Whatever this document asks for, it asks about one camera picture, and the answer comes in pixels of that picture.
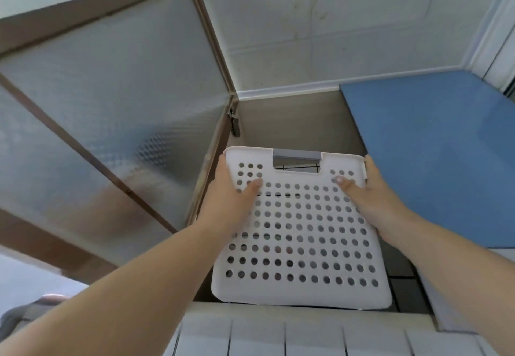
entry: person's right hand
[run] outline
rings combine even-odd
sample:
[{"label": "person's right hand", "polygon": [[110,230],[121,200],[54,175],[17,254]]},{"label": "person's right hand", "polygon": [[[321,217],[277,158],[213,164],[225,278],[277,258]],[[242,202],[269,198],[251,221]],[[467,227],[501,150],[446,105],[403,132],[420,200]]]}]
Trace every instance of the person's right hand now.
[{"label": "person's right hand", "polygon": [[336,177],[336,180],[364,218],[379,230],[379,234],[386,242],[395,246],[396,228],[420,217],[409,210],[386,184],[372,157],[365,157],[365,166],[368,177],[365,188],[358,187],[354,181],[343,176]]}]

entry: person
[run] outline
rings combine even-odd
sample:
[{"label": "person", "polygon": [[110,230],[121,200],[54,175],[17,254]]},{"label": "person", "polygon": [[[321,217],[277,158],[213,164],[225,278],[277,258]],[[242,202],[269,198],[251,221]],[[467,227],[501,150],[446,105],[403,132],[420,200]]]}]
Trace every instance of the person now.
[{"label": "person", "polygon": [[[366,187],[340,177],[341,189],[500,355],[515,354],[515,264],[409,210],[365,163]],[[222,155],[195,223],[7,338],[0,354],[161,355],[262,183],[236,192]]]}]

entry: white tiled wall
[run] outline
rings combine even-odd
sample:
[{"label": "white tiled wall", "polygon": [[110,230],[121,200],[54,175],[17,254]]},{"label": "white tiled wall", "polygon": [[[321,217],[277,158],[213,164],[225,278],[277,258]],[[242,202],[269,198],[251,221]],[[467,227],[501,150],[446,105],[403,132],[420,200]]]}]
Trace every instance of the white tiled wall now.
[{"label": "white tiled wall", "polygon": [[[0,0],[0,17],[66,0]],[[238,90],[458,66],[492,0],[205,0]]]}]

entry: blue board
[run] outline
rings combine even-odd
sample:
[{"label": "blue board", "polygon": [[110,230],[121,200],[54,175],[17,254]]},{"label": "blue board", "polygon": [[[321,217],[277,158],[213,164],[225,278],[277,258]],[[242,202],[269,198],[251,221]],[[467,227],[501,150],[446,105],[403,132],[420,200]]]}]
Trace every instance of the blue board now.
[{"label": "blue board", "polygon": [[341,85],[409,208],[486,247],[515,247],[515,104],[465,71]]}]

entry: white plastic basket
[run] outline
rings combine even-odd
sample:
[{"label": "white plastic basket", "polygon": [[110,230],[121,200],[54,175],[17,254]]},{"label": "white plastic basket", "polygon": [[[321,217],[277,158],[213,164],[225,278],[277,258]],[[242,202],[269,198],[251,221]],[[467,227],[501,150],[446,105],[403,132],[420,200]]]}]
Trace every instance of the white plastic basket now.
[{"label": "white plastic basket", "polygon": [[226,149],[235,186],[244,189],[262,177],[263,187],[243,228],[215,262],[213,294],[222,301],[257,305],[389,307],[376,229],[335,180],[344,175],[363,187],[363,157],[291,154],[319,161],[320,172],[276,170],[274,149]]}]

